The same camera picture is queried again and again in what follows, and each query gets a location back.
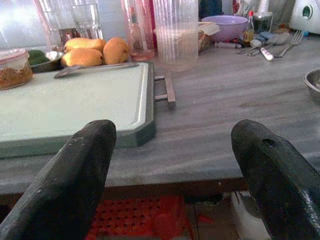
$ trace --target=yellow mango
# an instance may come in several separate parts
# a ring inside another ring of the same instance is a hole
[[[103,57],[106,64],[121,64],[127,61],[129,46],[120,37],[111,38],[103,48]]]
[[[106,41],[100,38],[88,39],[83,37],[71,38],[64,45],[64,52],[67,53],[72,49],[85,48],[85,49],[95,49],[103,52]]]
[[[76,48],[65,53],[61,58],[61,64],[65,66],[99,66],[104,57],[98,50],[91,48]]]

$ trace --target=kitchen appliance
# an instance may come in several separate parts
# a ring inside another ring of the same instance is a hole
[[[319,0],[296,0],[290,28],[320,34],[320,1]]]

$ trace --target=cutting board handle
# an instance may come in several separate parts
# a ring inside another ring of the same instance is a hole
[[[155,101],[160,102],[160,101],[167,100],[168,107],[170,109],[174,109],[176,106],[176,95],[175,95],[170,73],[166,73],[165,75],[154,77],[155,82],[162,81],[162,80],[164,80],[164,83],[165,83],[166,94],[155,96]]]

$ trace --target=kitchen counter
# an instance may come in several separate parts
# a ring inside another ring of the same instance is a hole
[[[115,149],[106,193],[113,188],[124,196],[128,186],[146,185],[161,189],[159,193],[166,193],[165,188],[185,193],[184,187],[208,191],[213,184],[220,191],[243,188],[230,137],[243,119],[266,125],[320,167],[320,106],[304,84],[305,73],[320,69],[320,37],[304,39],[271,62],[235,52],[211,47],[195,67],[171,74],[175,109],[157,102],[156,137],[140,147]],[[157,82],[156,92],[162,88]],[[1,159],[0,195],[22,193],[51,157]]]

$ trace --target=clear plastic pitcher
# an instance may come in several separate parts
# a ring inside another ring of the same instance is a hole
[[[181,72],[198,59],[198,0],[153,0],[158,57],[162,67]]]

